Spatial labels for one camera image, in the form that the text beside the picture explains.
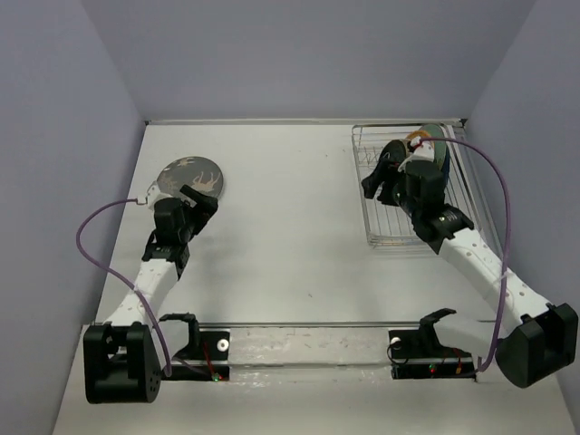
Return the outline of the dark blue leaf dish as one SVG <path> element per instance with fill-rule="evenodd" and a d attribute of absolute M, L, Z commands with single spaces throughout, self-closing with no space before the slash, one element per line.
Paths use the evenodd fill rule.
<path fill-rule="evenodd" d="M 449 146 L 445 145 L 443 147 L 444 155 L 441 164 L 441 172 L 443 174 L 443 180 L 445 185 L 448 185 L 450 179 L 450 151 Z"/>

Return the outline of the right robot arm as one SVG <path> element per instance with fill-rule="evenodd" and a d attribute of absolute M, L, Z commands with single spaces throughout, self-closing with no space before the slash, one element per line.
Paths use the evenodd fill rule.
<path fill-rule="evenodd" d="M 473 222 L 445 201 L 446 179 L 425 159 L 379 160 L 362 180 L 363 195 L 402 209 L 416 236 L 464 276 L 494 308 L 486 330 L 441 308 L 420 319 L 419 348 L 437 355 L 458 348 L 496 363 L 515 386 L 527 388 L 575 361 L 579 317 L 569 304 L 555 305 L 529 288 L 484 245 Z"/>

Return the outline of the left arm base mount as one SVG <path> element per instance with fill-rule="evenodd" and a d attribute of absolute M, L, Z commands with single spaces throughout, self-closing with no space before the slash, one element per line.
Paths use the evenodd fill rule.
<path fill-rule="evenodd" d="M 169 347 L 171 375 L 167 381 L 228 381 L 228 329 L 202 328 L 194 314 L 164 314 L 159 326 Z"/>

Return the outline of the woven bamboo plate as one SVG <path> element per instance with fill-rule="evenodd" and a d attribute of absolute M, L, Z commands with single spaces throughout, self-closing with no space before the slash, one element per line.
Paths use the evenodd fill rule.
<path fill-rule="evenodd" d="M 406 140 L 414 140 L 415 138 L 428 138 L 430 134 L 425 130 L 416 130 L 406 136 Z"/>

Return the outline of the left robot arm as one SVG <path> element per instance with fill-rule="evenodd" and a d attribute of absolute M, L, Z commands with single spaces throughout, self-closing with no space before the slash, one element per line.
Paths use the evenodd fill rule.
<path fill-rule="evenodd" d="M 136 278 L 109 268 L 129 291 L 102 323 L 82 338 L 85 396 L 91 404 L 151 403 L 160 383 L 170 379 L 174 363 L 200 353 L 199 377 L 220 380 L 209 358 L 194 314 L 161 314 L 160 308 L 189 261 L 189 242 L 218 211 L 218 200 L 188 185 L 175 196 L 150 188 L 141 204 L 153 212 L 154 228 L 146 242 Z"/>

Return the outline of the grey deer pattern plate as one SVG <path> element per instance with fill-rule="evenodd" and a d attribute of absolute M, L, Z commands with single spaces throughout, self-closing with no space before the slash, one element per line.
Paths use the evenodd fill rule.
<path fill-rule="evenodd" d="M 175 198 L 186 199 L 180 192 L 184 185 L 206 196 L 219 198 L 224 176 L 213 160 L 191 156 L 172 161 L 161 171 L 156 182 L 161 192 Z"/>

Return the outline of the teal flower plate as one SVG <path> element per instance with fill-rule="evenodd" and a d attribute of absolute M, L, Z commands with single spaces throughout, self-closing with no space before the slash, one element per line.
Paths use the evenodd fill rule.
<path fill-rule="evenodd" d="M 428 137 L 431 138 L 444 138 L 445 131 L 441 124 L 427 123 L 423 124 L 420 129 L 427 133 Z M 445 165 L 447 153 L 447 144 L 444 140 L 435 140 L 433 142 L 434 152 L 435 152 L 435 162 L 437 163 L 439 169 L 443 169 Z"/>

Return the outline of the black glossy plate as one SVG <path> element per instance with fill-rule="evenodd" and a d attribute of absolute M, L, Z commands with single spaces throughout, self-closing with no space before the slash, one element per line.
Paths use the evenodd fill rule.
<path fill-rule="evenodd" d="M 407 157 L 407 143 L 403 140 L 390 140 L 383 147 L 378 163 L 387 169 L 397 169 Z"/>

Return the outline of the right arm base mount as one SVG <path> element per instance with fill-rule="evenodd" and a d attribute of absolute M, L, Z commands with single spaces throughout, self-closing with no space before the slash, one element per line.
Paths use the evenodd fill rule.
<path fill-rule="evenodd" d="M 435 332 L 435 325 L 441 319 L 456 313 L 441 308 L 424 315 L 416 329 L 389 332 L 386 356 L 391 362 L 394 380 L 477 379 L 471 356 L 458 348 L 442 345 Z"/>

